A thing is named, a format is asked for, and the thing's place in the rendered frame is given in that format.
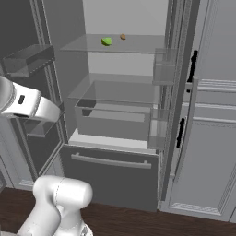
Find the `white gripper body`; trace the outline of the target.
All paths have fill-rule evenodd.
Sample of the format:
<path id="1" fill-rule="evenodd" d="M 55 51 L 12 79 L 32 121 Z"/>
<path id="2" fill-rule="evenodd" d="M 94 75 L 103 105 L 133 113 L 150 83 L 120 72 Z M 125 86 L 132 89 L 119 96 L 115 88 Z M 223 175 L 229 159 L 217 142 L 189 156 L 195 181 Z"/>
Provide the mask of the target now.
<path id="1" fill-rule="evenodd" d="M 60 109 L 50 100 L 41 97 L 39 106 L 35 115 L 34 120 L 46 121 L 46 122 L 56 122 L 60 116 Z"/>

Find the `clear fridge door bin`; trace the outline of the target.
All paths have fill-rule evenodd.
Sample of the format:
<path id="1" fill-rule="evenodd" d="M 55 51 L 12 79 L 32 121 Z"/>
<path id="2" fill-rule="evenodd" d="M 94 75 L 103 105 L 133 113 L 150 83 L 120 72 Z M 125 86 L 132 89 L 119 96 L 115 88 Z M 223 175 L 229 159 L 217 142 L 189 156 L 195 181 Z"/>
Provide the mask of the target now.
<path id="1" fill-rule="evenodd" d="M 154 85 L 171 86 L 173 84 L 176 57 L 176 49 L 155 49 L 152 81 Z"/>
<path id="2" fill-rule="evenodd" d="M 33 44 L 3 58 L 5 74 L 11 77 L 30 77 L 55 59 L 53 46 Z"/>
<path id="3" fill-rule="evenodd" d="M 153 108 L 150 114 L 147 147 L 150 149 L 164 149 L 169 112 Z"/>
<path id="4" fill-rule="evenodd" d="M 26 120 L 24 128 L 27 137 L 46 137 L 48 132 L 55 126 L 54 122 Z"/>

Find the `clear fridge crisper drawer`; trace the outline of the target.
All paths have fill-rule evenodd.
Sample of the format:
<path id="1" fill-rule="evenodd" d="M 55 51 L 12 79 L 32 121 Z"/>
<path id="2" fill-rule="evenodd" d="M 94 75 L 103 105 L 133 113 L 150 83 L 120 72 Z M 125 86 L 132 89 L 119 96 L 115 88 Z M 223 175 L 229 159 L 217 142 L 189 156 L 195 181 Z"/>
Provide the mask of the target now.
<path id="1" fill-rule="evenodd" d="M 78 132 L 147 140 L 152 101 L 151 85 L 94 81 L 75 106 Z"/>

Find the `glass fridge shelf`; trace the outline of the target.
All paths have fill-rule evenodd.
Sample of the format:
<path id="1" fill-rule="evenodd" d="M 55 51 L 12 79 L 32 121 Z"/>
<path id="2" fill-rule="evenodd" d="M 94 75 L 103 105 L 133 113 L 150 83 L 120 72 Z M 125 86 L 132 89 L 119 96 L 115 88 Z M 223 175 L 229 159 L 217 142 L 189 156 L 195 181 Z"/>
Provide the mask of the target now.
<path id="1" fill-rule="evenodd" d="M 121 40 L 119 34 L 84 34 L 61 48 L 68 52 L 93 53 L 147 53 L 153 54 L 156 48 L 165 48 L 164 35 L 125 35 Z M 112 38 L 111 46 L 101 44 L 102 38 Z"/>
<path id="2" fill-rule="evenodd" d="M 153 104 L 158 92 L 150 76 L 89 73 L 72 90 L 70 99 L 111 100 Z"/>

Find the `grey left fridge door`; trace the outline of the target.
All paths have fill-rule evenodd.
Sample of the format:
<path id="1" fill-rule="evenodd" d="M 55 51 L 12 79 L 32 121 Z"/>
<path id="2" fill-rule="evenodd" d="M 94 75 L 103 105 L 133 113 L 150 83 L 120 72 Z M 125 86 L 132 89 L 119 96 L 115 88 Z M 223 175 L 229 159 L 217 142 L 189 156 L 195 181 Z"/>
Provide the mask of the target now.
<path id="1" fill-rule="evenodd" d="M 63 108 L 54 63 L 30 77 L 11 77 L 3 68 L 4 57 L 49 42 L 42 0 L 0 0 L 0 76 L 38 89 L 43 97 Z M 31 119 L 0 117 L 0 169 L 7 186 L 30 191 L 39 176 L 53 172 L 52 163 L 65 141 L 65 120 L 56 122 L 43 138 L 27 137 L 26 120 Z"/>

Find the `grey fridge door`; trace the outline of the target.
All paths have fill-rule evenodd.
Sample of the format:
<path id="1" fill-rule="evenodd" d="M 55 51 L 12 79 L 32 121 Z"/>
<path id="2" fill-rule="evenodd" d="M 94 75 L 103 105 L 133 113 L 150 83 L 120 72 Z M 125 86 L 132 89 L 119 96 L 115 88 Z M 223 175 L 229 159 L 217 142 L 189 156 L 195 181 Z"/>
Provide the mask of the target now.
<path id="1" fill-rule="evenodd" d="M 0 76 L 38 89 L 43 97 L 63 108 L 54 63 L 30 77 L 11 77 L 3 68 L 4 57 L 49 42 L 42 0 L 0 0 Z M 56 122 L 43 138 L 27 137 L 26 120 L 31 119 L 0 117 L 0 169 L 7 186 L 30 191 L 39 176 L 53 172 L 52 163 L 65 141 L 65 120 Z"/>
<path id="2" fill-rule="evenodd" d="M 169 117 L 160 169 L 159 201 L 164 201 L 167 194 L 199 5 L 200 0 L 170 0 L 168 7 L 168 16 L 171 19 L 166 29 L 166 46 L 176 49 L 177 57 L 174 84 L 169 97 L 170 105 L 165 105 L 169 109 Z"/>

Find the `grey fridge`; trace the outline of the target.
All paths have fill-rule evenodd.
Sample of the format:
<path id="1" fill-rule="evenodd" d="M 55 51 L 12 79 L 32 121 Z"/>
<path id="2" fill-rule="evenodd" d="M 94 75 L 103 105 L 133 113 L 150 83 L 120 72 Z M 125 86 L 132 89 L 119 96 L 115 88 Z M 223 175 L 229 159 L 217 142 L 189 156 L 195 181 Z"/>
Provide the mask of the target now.
<path id="1" fill-rule="evenodd" d="M 48 33 L 55 52 L 55 72 L 65 103 L 64 145 L 143 153 L 158 157 L 163 149 L 148 148 L 148 140 L 82 135 L 78 132 L 72 90 L 89 73 L 150 76 L 154 54 L 68 52 L 61 48 L 84 34 L 164 35 L 169 20 L 168 0 L 43 0 Z M 167 110 L 171 86 L 155 86 L 153 108 Z"/>

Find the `grey right fridge door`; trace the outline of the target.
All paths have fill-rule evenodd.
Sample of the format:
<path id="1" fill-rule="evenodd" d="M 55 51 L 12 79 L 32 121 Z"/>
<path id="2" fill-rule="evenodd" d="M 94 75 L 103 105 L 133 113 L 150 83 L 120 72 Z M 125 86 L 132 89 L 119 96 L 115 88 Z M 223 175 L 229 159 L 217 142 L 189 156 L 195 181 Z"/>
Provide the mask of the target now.
<path id="1" fill-rule="evenodd" d="M 171 19 L 166 29 L 166 46 L 176 49 L 177 57 L 174 84 L 169 97 L 170 105 L 165 105 L 169 109 L 169 117 L 160 169 L 159 201 L 164 201 L 167 194 L 199 5 L 200 0 L 170 0 L 168 7 L 168 16 Z"/>

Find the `dark grey freezer drawer front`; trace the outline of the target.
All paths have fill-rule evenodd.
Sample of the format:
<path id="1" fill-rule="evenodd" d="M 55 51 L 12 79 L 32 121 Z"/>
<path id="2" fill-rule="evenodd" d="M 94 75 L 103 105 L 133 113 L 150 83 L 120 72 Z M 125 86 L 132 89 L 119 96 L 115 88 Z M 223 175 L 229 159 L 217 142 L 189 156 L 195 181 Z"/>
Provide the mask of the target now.
<path id="1" fill-rule="evenodd" d="M 149 170 L 94 164 L 71 159 L 72 154 L 102 159 L 137 155 L 152 164 Z M 89 183 L 94 203 L 155 212 L 158 206 L 158 157 L 91 147 L 63 145 L 60 151 L 64 175 Z"/>

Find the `tall grey cupboard door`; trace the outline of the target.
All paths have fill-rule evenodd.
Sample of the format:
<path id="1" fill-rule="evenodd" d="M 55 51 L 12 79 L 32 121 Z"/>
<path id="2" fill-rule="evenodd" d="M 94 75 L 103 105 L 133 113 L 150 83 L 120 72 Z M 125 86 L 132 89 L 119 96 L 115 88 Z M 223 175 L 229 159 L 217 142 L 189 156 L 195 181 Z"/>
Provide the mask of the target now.
<path id="1" fill-rule="evenodd" d="M 236 0 L 200 0 L 192 50 L 198 78 L 236 83 Z"/>
<path id="2" fill-rule="evenodd" d="M 230 219 L 236 207 L 236 106 L 195 106 L 173 174 L 171 213 Z"/>

